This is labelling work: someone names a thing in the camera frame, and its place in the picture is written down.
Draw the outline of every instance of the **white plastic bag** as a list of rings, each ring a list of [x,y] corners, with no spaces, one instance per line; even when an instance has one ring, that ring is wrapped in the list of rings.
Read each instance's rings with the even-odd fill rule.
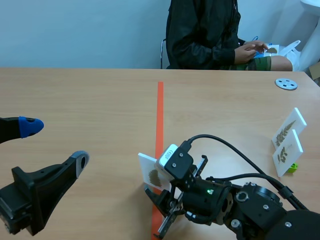
[[[286,57],[292,63],[293,71],[295,72],[300,70],[301,52],[296,49],[296,46],[298,46],[300,43],[301,41],[297,40],[284,47],[283,49],[281,49],[282,47],[280,47],[279,49],[279,56]]]

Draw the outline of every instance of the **white card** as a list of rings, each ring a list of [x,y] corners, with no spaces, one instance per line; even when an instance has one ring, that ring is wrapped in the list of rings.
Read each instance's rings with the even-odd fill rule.
[[[303,152],[296,130],[290,130],[272,156],[278,177],[285,174]]]
[[[170,190],[171,184],[170,182],[161,175],[155,168],[155,163],[157,159],[145,155],[143,153],[138,154],[139,161],[140,161],[140,167],[143,175],[143,181],[161,191],[163,190]]]
[[[298,108],[295,107],[272,138],[275,149],[277,149],[280,144],[286,139],[290,130],[294,129],[296,131],[296,134],[299,135],[306,126],[306,121],[302,117]]]

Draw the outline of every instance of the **orange tape line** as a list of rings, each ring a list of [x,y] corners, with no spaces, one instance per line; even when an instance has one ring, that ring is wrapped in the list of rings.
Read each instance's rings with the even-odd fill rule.
[[[158,82],[158,95],[156,104],[156,132],[155,132],[155,158],[160,158],[164,151],[164,82]],[[154,188],[156,194],[161,191]],[[151,240],[157,240],[154,234],[158,233],[158,229],[162,224],[162,214],[155,205],[152,206],[152,224],[151,224]]]

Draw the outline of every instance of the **metal disc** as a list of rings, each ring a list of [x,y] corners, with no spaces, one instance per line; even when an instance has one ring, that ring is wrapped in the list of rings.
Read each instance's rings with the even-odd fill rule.
[[[274,83],[279,88],[285,90],[296,90],[298,87],[298,84],[295,81],[288,78],[278,78]]]

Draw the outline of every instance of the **camouflage shorts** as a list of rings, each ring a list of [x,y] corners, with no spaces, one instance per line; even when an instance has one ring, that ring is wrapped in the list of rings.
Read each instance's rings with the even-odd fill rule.
[[[271,57],[259,57],[250,60],[246,64],[231,65],[227,70],[238,71],[270,71],[271,70]]]

